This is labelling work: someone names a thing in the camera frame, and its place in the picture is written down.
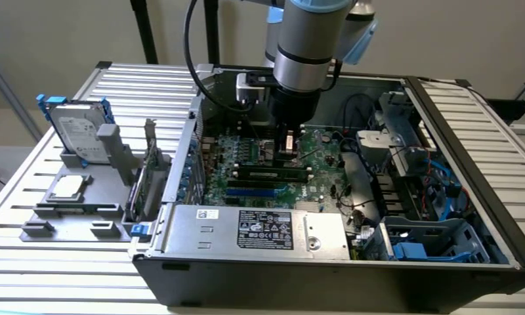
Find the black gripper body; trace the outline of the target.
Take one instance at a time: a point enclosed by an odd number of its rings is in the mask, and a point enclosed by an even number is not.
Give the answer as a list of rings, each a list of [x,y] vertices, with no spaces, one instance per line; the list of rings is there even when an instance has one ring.
[[[270,89],[269,109],[276,122],[298,127],[309,121],[316,112],[321,91],[294,92],[284,87]]]

